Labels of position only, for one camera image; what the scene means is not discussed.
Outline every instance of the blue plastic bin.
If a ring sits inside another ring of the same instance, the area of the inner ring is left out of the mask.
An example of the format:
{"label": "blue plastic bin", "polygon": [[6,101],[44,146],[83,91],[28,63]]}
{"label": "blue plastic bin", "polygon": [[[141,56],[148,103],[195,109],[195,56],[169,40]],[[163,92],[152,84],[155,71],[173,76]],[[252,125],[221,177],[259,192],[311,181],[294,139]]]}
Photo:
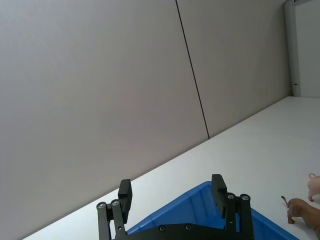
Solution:
{"label": "blue plastic bin", "polygon": [[[253,231],[256,240],[298,240],[268,218],[251,209]],[[147,216],[128,230],[137,233],[155,226],[191,223],[202,226],[224,228],[225,220],[212,196],[211,182],[206,181],[182,194],[172,202]]]}

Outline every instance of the bolt head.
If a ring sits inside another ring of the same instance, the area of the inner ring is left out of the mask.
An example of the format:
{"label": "bolt head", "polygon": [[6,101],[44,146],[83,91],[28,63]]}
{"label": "bolt head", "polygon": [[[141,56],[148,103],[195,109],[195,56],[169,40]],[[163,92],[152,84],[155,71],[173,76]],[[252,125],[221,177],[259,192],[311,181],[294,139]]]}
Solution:
{"label": "bolt head", "polygon": [[165,232],[166,231],[166,226],[163,226],[163,225],[159,226],[159,231],[160,232]]}
{"label": "bolt head", "polygon": [[119,201],[118,201],[118,200],[115,200],[115,201],[112,202],[112,205],[113,205],[113,206],[117,206],[118,204],[119,204]]}
{"label": "bolt head", "polygon": [[234,199],[234,198],[235,198],[235,195],[233,195],[233,194],[228,194],[227,197],[228,197],[228,199]]}
{"label": "bolt head", "polygon": [[248,197],[247,195],[243,195],[241,198],[242,198],[243,200],[249,200],[249,197]]}

